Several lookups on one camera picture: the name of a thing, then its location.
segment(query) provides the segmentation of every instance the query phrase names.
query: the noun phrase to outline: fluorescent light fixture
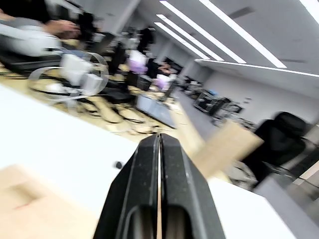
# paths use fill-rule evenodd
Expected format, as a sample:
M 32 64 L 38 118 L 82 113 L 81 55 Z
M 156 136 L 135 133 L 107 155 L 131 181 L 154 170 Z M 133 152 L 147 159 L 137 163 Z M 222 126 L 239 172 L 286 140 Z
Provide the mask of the fluorescent light fixture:
M 269 50 L 267 50 L 259 41 L 252 37 L 248 32 L 246 32 L 240 25 L 238 25 L 233 19 L 227 16 L 222 10 L 216 7 L 209 0 L 199 0 L 204 4 L 209 10 L 211 10 L 216 16 L 222 19 L 228 26 L 230 26 L 234 31 L 236 31 L 242 38 L 244 38 L 249 44 L 251 44 L 257 51 L 259 51 L 264 57 L 266 57 L 271 63 L 273 63 L 278 68 L 287 68 L 276 56 L 274 56 Z
M 306 72 L 300 72 L 300 71 L 290 71 L 290 70 L 286 70 L 286 69 L 279 69 L 279 68 L 272 68 L 272 67 L 265 67 L 265 66 L 256 66 L 256 65 L 248 65 L 248 64 L 240 64 L 240 63 L 226 62 L 226 61 L 214 61 L 214 60 L 203 60 L 203 59 L 195 59 L 195 61 L 196 61 L 196 62 L 206 61 L 206 62 L 215 62 L 215 63 L 227 64 L 227 65 L 245 66 L 245 67 L 266 69 L 266 70 L 272 70 L 272 71 L 288 72 L 288 73 L 293 73 L 293 74 L 298 74 L 298 75 L 303 75 L 303 76 L 313 76 L 313 77 L 318 77 L 318 78 L 319 78 L 319 75 L 316 75 L 316 74 L 311 74 L 311 73 L 306 73 Z
M 190 40 L 192 43 L 194 43 L 196 46 L 198 46 L 200 49 L 202 49 L 204 52 L 206 52 L 208 55 L 210 55 L 211 57 L 213 57 L 214 59 L 216 59 L 217 61 L 224 61 L 223 58 L 221 58 L 220 56 L 218 56 L 216 53 L 214 53 L 213 51 L 211 51 L 210 49 L 208 49 L 206 46 L 204 46 L 202 43 L 200 43 L 198 40 L 196 40 L 194 37 L 192 37 L 191 35 L 189 35 L 186 31 L 184 31 L 183 29 L 181 29 L 179 26 L 177 26 L 174 22 L 172 22 L 171 20 L 169 20 L 168 18 L 166 18 L 164 15 L 162 14 L 157 14 L 156 16 L 158 16 L 160 19 L 162 19 L 164 22 L 166 22 L 168 25 L 170 25 L 172 28 L 174 28 L 177 32 L 179 32 L 181 35 L 183 35 L 184 37 L 186 37 L 188 40 Z
M 226 47 L 223 43 L 218 41 L 215 37 L 213 37 L 211 34 L 209 34 L 207 31 L 205 31 L 203 28 L 201 28 L 198 24 L 196 24 L 193 20 L 191 20 L 184 13 L 177 10 L 173 5 L 171 5 L 167 1 L 160 1 L 160 3 L 162 3 L 169 10 L 171 10 L 173 13 L 175 13 L 177 16 L 179 16 L 183 21 L 185 21 L 187 24 L 189 24 L 191 27 L 193 27 L 196 31 L 198 31 L 200 34 L 202 34 L 204 37 L 206 37 L 210 42 L 212 42 L 217 47 L 219 47 L 223 52 L 225 52 L 227 55 L 229 55 L 235 61 L 237 61 L 238 63 L 246 63 L 246 61 L 244 61 L 239 56 L 237 56 L 228 47 Z
M 170 29 L 168 29 L 166 26 L 164 26 L 162 23 L 160 22 L 154 22 L 155 25 L 159 26 L 161 29 L 163 29 L 164 31 L 166 31 L 169 35 L 171 35 L 172 37 L 174 37 L 177 41 L 179 41 L 181 44 L 183 44 L 184 46 L 186 46 L 189 50 L 191 50 L 192 52 L 194 52 L 196 55 L 200 56 L 202 59 L 205 60 L 209 60 L 209 57 L 207 57 L 204 53 L 202 53 L 201 51 L 197 50 L 195 47 L 193 47 L 192 45 L 190 45 L 187 41 L 185 41 L 183 38 L 181 38 L 180 36 L 178 36 L 176 33 L 174 33 L 173 31 L 171 31 Z
M 319 2 L 317 0 L 299 0 L 319 24 Z

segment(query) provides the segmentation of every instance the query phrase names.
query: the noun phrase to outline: office desk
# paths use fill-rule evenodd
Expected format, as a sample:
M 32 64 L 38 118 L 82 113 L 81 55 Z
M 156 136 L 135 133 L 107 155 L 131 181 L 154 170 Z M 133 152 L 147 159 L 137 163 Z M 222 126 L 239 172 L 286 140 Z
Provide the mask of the office desk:
M 0 168 L 24 166 L 91 212 L 95 225 L 119 172 L 114 161 L 126 162 L 137 143 L 2 85 L 0 109 Z M 295 239 L 263 197 L 221 181 L 208 184 L 227 239 Z
M 43 98 L 39 97 L 40 95 L 38 93 L 31 92 L 27 88 L 27 80 L 14 80 L 10 79 L 8 77 L 0 76 L 0 83 L 9 86 L 21 93 L 24 93 L 28 96 L 36 97 L 38 100 L 43 101 Z M 115 114 L 109 107 L 109 104 L 101 98 L 101 97 L 91 97 L 90 100 L 96 102 L 99 107 L 102 109 L 103 115 L 112 121 L 118 121 L 121 118 Z M 63 105 L 56 106 L 60 110 L 67 112 L 67 108 Z M 147 117 L 144 114 L 136 113 L 131 110 L 126 110 L 122 112 L 123 115 L 129 118 L 134 119 L 145 119 L 150 125 L 159 125 L 161 128 L 165 130 L 161 130 L 163 133 L 167 133 L 175 138 L 177 138 L 186 153 L 192 157 L 194 154 L 197 153 L 197 151 L 204 145 L 204 140 L 200 137 L 197 130 L 193 127 L 191 121 L 187 117 L 186 113 L 183 111 L 182 107 L 179 103 L 177 103 L 174 106 L 175 110 L 170 111 L 171 115 L 177 125 L 177 129 L 170 129 L 169 127 Z M 127 122 L 122 122 L 120 124 L 111 124 L 107 123 L 106 121 L 100 119 L 100 118 L 93 118 L 89 115 L 77 115 L 80 119 L 87 121 L 89 123 L 92 123 L 100 128 L 106 129 L 107 131 L 114 132 L 116 134 L 119 134 L 133 142 L 140 142 L 143 138 L 150 136 L 150 134 L 138 134 L 138 133 L 132 133 L 130 132 L 123 132 L 127 129 L 129 129 L 129 125 Z M 138 128 L 138 131 L 143 131 L 144 128 L 142 125 L 135 125 Z

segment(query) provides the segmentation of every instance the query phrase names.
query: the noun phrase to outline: person's hand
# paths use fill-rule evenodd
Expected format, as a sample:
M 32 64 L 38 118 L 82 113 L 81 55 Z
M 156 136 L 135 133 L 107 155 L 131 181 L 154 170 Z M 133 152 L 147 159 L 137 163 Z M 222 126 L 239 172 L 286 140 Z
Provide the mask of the person's hand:
M 70 21 L 51 20 L 44 25 L 44 30 L 52 35 L 61 36 L 65 39 L 74 38 L 79 34 L 79 27 Z
M 3 21 L 11 21 L 13 20 L 15 17 L 13 16 L 10 16 L 10 15 L 7 15 L 5 14 L 1 9 L 0 9 L 0 20 L 3 20 Z

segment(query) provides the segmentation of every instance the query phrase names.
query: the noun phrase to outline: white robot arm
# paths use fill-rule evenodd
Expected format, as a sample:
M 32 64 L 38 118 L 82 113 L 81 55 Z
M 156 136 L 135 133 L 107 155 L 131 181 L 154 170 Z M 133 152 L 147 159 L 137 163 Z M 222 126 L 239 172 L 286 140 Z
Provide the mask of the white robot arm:
M 59 39 L 43 31 L 37 21 L 17 19 L 18 27 L 10 26 L 12 21 L 0 22 L 0 44 L 6 50 L 32 57 L 61 54 Z

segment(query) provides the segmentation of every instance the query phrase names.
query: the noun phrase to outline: wooden block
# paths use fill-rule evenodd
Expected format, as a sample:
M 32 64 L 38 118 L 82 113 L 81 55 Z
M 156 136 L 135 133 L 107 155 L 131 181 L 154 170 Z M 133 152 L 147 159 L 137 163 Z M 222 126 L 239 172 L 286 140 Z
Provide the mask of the wooden block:
M 230 120 L 201 148 L 193 163 L 208 179 L 263 143 L 262 139 Z
M 22 168 L 0 171 L 1 239 L 89 239 L 97 218 L 30 177 Z

